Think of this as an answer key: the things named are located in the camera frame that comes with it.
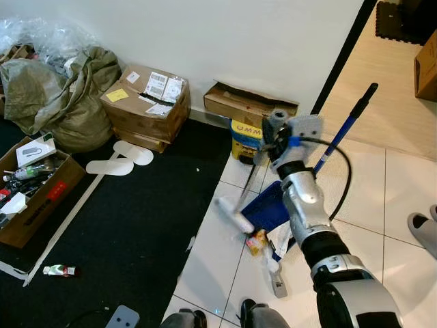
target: blue mop handle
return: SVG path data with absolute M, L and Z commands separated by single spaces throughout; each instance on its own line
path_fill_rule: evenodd
M 340 141 L 344 138 L 346 133 L 348 133 L 349 129 L 354 125 L 355 121 L 360 117 L 361 113 L 364 111 L 364 108 L 369 104 L 370 98 L 375 93 L 376 89 L 378 88 L 377 83 L 372 83 L 369 88 L 367 89 L 364 96 L 358 100 L 358 102 L 355 104 L 353 110 L 350 112 L 349 117 L 347 120 L 343 123 L 343 126 L 340 128 L 339 132 L 335 136 L 335 138 L 330 143 L 328 149 L 326 149 L 326 152 L 323 154 L 322 158 L 319 160 L 317 165 L 314 167 L 314 172 L 317 174 L 322 166 L 327 162 L 329 159 L 329 156 L 333 153 L 334 149 Z

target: yellow container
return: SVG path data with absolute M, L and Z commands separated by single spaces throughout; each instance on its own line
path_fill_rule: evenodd
M 262 130 L 239 121 L 231 120 L 232 156 L 243 163 L 252 163 L 262 139 Z

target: yellow sticky note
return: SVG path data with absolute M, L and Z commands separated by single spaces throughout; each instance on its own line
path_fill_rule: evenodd
M 118 89 L 107 94 L 110 101 L 115 103 L 117 100 L 129 98 L 129 95 L 123 89 Z

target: white tile floor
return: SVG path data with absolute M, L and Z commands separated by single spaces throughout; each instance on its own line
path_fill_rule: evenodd
M 428 214 L 437 202 L 437 164 L 355 141 L 342 141 L 352 160 L 350 193 L 334 220 L 350 251 L 389 289 L 405 327 L 437 327 L 437 261 L 419 247 L 409 233 L 407 216 Z M 320 157 L 318 148 L 310 165 Z M 326 210 L 337 203 L 346 181 L 346 165 L 333 155 L 318 176 Z M 250 167 L 232 157 L 223 171 L 214 197 L 237 202 Z M 260 170 L 248 202 L 276 177 Z M 309 268 L 297 247 L 282 260 L 288 297 L 273 295 L 262 258 L 244 247 L 244 237 L 211 203 L 194 247 L 164 316 L 179 308 L 202 309 L 210 328 L 236 328 L 236 314 L 247 297 L 268 303 L 290 327 L 320 327 Z

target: white wall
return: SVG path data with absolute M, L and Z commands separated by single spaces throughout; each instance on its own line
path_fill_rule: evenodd
M 363 0 L 0 0 L 0 15 L 68 19 L 127 64 L 191 85 L 214 79 L 300 103 L 309 113 Z

